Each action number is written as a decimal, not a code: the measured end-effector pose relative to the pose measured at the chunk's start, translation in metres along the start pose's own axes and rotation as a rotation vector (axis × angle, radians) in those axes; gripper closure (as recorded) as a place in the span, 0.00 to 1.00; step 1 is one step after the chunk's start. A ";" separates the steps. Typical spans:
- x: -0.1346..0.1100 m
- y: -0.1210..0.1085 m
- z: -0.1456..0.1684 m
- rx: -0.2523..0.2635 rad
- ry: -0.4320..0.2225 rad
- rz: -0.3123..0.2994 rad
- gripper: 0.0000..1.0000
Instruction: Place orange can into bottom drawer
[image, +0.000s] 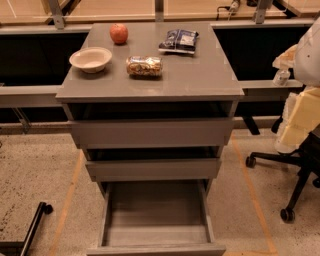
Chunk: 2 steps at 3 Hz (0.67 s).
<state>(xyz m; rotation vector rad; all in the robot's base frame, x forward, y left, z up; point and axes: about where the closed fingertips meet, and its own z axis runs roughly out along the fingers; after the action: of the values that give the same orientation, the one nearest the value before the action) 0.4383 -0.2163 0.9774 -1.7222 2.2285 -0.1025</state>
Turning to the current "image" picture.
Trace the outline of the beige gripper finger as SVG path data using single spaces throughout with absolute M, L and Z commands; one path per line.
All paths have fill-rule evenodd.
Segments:
M 272 66 L 277 69 L 289 69 L 294 66 L 295 54 L 297 50 L 297 45 L 293 45 L 288 48 L 285 52 L 280 54 L 272 63 Z
M 280 153 L 298 149 L 308 134 L 320 124 L 320 88 L 306 87 L 301 93 L 290 93 L 282 113 L 275 141 Z

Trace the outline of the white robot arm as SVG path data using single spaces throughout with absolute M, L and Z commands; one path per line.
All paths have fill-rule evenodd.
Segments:
M 305 85 L 301 93 L 289 94 L 277 132 L 275 149 L 289 154 L 320 124 L 320 18 L 272 66 L 292 68 L 294 78 Z

